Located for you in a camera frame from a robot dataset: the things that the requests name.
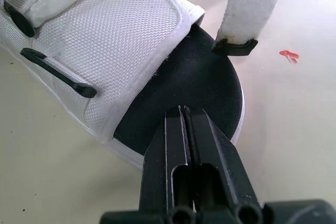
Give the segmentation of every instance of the black plastic tool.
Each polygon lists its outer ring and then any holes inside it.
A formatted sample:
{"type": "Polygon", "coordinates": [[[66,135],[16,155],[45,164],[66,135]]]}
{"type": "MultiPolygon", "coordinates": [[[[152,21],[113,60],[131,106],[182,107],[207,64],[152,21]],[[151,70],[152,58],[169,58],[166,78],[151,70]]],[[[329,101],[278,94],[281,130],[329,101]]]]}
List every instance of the black plastic tool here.
{"type": "Polygon", "coordinates": [[[35,36],[35,30],[29,20],[20,13],[17,9],[11,6],[7,1],[4,1],[4,9],[6,13],[11,17],[14,24],[29,38],[35,36]]]}
{"type": "Polygon", "coordinates": [[[336,224],[325,201],[261,208],[238,152],[204,110],[166,112],[146,151],[139,211],[108,212],[101,224],[336,224]]]}
{"type": "Polygon", "coordinates": [[[27,60],[38,64],[40,67],[53,74],[55,77],[72,87],[77,93],[79,93],[82,97],[85,98],[93,98],[97,94],[97,91],[91,85],[86,83],[74,82],[66,77],[64,74],[60,73],[53,67],[46,64],[43,60],[47,58],[44,54],[39,51],[36,51],[31,48],[24,48],[21,51],[21,55],[23,55],[27,60]]]}

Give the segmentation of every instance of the black plastic tab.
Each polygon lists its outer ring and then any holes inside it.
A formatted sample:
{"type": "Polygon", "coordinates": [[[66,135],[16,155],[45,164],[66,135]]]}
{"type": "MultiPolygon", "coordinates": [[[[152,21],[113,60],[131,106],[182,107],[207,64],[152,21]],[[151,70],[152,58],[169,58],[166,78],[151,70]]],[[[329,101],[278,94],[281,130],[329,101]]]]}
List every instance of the black plastic tab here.
{"type": "Polygon", "coordinates": [[[48,71],[49,73],[53,74],[55,77],[72,87],[77,93],[79,93],[82,97],[85,98],[93,98],[96,96],[97,91],[91,85],[86,83],[74,82],[66,77],[64,74],[60,73],[53,67],[46,64],[43,59],[47,58],[44,54],[39,51],[33,50],[31,48],[24,48],[22,49],[21,55],[23,55],[27,60],[38,64],[40,67],[48,71]]]}
{"type": "Polygon", "coordinates": [[[251,39],[243,45],[230,44],[227,42],[227,39],[222,39],[216,43],[212,52],[225,56],[246,56],[251,53],[257,44],[258,41],[255,39],[251,39]]]}
{"type": "Polygon", "coordinates": [[[35,30],[26,17],[20,13],[17,9],[12,7],[7,1],[4,1],[5,11],[12,18],[14,24],[29,38],[35,36],[35,30]]]}

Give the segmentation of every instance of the black insole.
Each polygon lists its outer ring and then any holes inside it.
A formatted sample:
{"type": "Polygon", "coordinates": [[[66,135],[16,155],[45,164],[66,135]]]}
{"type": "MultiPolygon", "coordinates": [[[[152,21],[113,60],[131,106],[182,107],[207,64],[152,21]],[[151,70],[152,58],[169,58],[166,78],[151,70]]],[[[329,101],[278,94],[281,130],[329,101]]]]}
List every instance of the black insole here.
{"type": "Polygon", "coordinates": [[[230,60],[211,52],[214,40],[197,25],[159,67],[134,99],[114,137],[144,155],[164,113],[177,105],[203,108],[231,139],[243,104],[230,60]]]}

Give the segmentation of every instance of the black plastic part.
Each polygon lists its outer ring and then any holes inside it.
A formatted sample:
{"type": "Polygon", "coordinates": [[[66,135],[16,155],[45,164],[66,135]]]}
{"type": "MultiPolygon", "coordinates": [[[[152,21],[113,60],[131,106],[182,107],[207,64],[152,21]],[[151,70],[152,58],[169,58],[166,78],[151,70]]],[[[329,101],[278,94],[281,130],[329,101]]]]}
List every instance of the black plastic part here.
{"type": "Polygon", "coordinates": [[[193,25],[134,99],[114,137],[144,155],[165,112],[188,104],[203,108],[231,139],[239,125],[243,94],[228,57],[211,52],[213,43],[209,34],[193,25]]]}
{"type": "Polygon", "coordinates": [[[31,48],[24,48],[22,49],[20,54],[23,55],[27,60],[39,65],[40,67],[42,67],[43,69],[53,74],[55,77],[57,77],[70,87],[72,87],[82,97],[93,98],[97,94],[96,89],[91,85],[88,85],[86,83],[74,82],[70,80],[68,77],[66,77],[64,74],[60,73],[53,67],[43,62],[43,59],[47,58],[47,56],[45,56],[41,52],[33,50],[31,48]]]}
{"type": "Polygon", "coordinates": [[[252,207],[261,219],[234,145],[202,109],[190,106],[166,113],[145,154],[139,210],[168,212],[180,206],[176,198],[187,199],[181,202],[190,208],[193,201],[196,210],[220,207],[233,215],[242,206],[252,207]],[[184,176],[177,173],[181,167],[184,176]]]}
{"type": "Polygon", "coordinates": [[[101,224],[336,224],[322,200],[260,208],[233,144],[199,108],[168,111],[145,157],[139,211],[101,224]],[[197,212],[193,212],[190,199],[197,212]]]}
{"type": "Polygon", "coordinates": [[[258,41],[251,39],[243,45],[235,45],[227,42],[227,39],[222,39],[217,42],[212,52],[217,55],[231,56],[246,56],[256,47],[258,41]]]}
{"type": "Polygon", "coordinates": [[[11,6],[7,1],[4,1],[4,8],[6,13],[9,14],[14,24],[29,38],[35,36],[35,30],[26,17],[17,9],[11,6]]]}

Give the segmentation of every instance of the red spot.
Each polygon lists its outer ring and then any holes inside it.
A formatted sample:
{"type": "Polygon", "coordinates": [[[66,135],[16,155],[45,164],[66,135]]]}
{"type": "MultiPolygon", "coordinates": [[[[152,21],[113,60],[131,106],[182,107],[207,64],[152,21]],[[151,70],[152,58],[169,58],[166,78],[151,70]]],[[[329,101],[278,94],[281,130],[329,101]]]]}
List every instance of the red spot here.
{"type": "Polygon", "coordinates": [[[294,54],[293,52],[290,52],[288,50],[280,51],[279,54],[285,56],[290,63],[296,64],[298,63],[297,59],[300,58],[298,54],[294,54]]]}

